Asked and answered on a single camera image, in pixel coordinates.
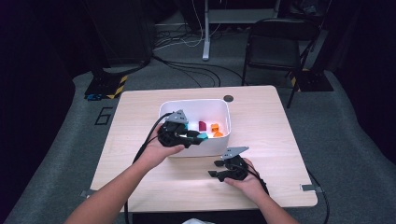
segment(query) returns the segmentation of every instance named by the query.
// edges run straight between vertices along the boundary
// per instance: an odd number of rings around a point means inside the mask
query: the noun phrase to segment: pink object
[[[199,121],[199,131],[206,131],[206,124],[203,121]]]

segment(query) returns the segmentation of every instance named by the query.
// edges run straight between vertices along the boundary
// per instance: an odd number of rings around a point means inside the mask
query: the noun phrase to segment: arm
[[[244,159],[249,165],[253,166],[250,160]],[[262,188],[260,181],[249,174],[243,181],[225,178],[224,182],[241,189],[242,192],[253,201],[262,212],[268,224],[272,223],[298,223],[282,207],[280,207]]]
[[[156,136],[160,127],[157,126],[150,139]],[[154,139],[134,164],[84,201],[65,223],[113,222],[146,173],[183,148],[182,145],[163,147],[157,138]]]

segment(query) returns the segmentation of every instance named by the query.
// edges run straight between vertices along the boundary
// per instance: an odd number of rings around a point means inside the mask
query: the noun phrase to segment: gray carpet
[[[212,41],[210,64],[241,73],[246,34],[224,35]],[[184,44],[155,50],[169,61],[203,63],[203,43],[197,47]],[[309,67],[315,60],[311,54]],[[239,86],[240,77],[220,68],[210,68],[219,75],[221,86]],[[262,72],[249,77],[253,85],[280,86],[283,105],[290,96],[288,82],[282,76]],[[326,190],[330,204],[329,223],[395,223],[396,166],[390,163],[357,123],[354,110],[341,85],[326,72],[334,91],[297,92],[286,109],[291,128],[307,168]],[[203,75],[186,76],[182,72],[152,61],[146,68],[128,76],[126,91],[212,87],[213,79]],[[94,125],[104,106],[114,115],[119,99],[87,102],[84,91],[92,79],[90,73],[74,79],[74,102],[47,157],[9,215],[6,223],[62,223],[88,189],[106,141],[110,125]],[[288,208],[301,223],[322,223],[326,206],[321,194],[312,208]],[[116,223],[123,223],[122,215]]]

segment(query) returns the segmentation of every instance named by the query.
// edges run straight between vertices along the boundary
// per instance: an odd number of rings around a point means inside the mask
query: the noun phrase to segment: black circular sticker
[[[233,96],[231,96],[231,95],[225,95],[223,99],[224,99],[225,102],[230,103],[230,102],[233,101]]]

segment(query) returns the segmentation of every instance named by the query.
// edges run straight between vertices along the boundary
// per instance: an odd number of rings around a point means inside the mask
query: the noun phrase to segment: forearm
[[[298,223],[264,191],[253,202],[257,204],[268,224]]]
[[[66,223],[111,223],[149,168],[138,161],[95,192]]]

